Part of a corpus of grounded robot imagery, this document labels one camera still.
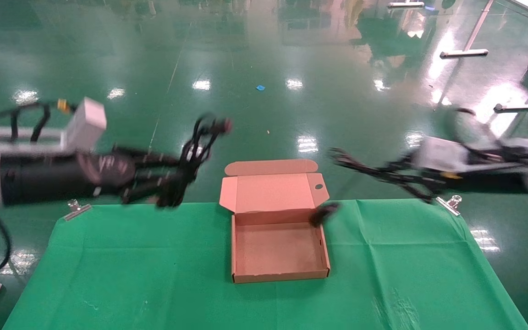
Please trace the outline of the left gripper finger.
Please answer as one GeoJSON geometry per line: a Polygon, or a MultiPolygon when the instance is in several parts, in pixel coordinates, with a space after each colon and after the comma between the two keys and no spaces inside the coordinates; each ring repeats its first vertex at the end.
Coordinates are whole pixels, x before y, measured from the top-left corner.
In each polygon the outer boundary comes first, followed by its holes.
{"type": "Polygon", "coordinates": [[[182,161],[180,157],[165,153],[145,153],[132,157],[136,168],[178,167],[182,161]]]}
{"type": "Polygon", "coordinates": [[[122,191],[122,204],[132,204],[154,196],[156,205],[177,205],[176,184],[171,178],[150,178],[122,191]]]}

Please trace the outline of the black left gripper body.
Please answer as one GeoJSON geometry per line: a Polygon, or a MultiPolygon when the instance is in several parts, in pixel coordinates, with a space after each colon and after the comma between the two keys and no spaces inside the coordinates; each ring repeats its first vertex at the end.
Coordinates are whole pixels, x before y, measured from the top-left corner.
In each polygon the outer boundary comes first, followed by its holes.
{"type": "Polygon", "coordinates": [[[0,195],[6,206],[117,195],[135,173],[134,161],[121,154],[2,156],[0,195]]]}

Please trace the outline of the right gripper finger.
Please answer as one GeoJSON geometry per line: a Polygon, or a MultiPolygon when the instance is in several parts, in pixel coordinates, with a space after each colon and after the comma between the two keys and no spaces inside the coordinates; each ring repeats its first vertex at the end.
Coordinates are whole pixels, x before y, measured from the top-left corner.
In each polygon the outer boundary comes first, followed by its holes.
{"type": "Polygon", "coordinates": [[[419,176],[381,176],[380,182],[394,184],[423,202],[432,202],[446,187],[446,182],[419,176]]]}
{"type": "Polygon", "coordinates": [[[412,149],[396,161],[390,161],[383,167],[373,168],[357,161],[341,148],[330,149],[330,157],[336,165],[370,175],[381,181],[415,181],[415,176],[403,175],[402,171],[410,171],[413,168],[413,158],[417,153],[417,148],[412,149]]]}

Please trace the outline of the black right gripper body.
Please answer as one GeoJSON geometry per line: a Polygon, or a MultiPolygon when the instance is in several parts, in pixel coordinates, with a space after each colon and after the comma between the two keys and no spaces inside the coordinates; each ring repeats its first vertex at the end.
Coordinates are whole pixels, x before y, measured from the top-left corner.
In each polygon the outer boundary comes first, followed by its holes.
{"type": "Polygon", "coordinates": [[[463,172],[429,169],[443,181],[441,191],[463,193],[527,193],[523,165],[472,166],[463,172]]]}

